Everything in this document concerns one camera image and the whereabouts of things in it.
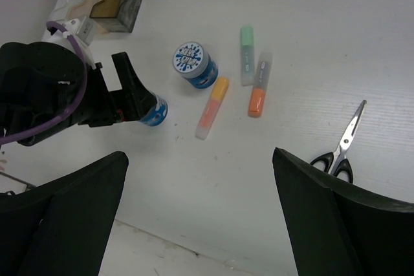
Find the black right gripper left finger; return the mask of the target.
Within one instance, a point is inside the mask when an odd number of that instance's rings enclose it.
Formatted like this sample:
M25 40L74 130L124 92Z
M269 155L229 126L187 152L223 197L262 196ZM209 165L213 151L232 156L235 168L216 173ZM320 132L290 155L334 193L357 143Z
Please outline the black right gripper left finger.
M98 275L129 160L113 152L20 194L1 194L2 275Z

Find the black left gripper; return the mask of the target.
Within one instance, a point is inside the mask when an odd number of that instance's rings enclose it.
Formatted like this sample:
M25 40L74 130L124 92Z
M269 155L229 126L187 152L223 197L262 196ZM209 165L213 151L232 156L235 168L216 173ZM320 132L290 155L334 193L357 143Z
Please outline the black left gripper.
M53 43L2 45L1 136L21 133L61 114L73 103L84 78L87 86L76 110L50 129L19 139L21 145L32 146L76 124L119 123L120 110L125 121L142 121L155 107L155 95L140 81L126 52L111 57L122 86L111 91L114 100L100 63L84 65L74 52Z

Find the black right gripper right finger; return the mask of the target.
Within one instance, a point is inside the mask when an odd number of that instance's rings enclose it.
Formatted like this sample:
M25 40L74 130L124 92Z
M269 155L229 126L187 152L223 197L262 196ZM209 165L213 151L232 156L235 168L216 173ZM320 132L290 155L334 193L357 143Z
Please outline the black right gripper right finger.
M275 149L298 275L412 275L413 204L350 184Z

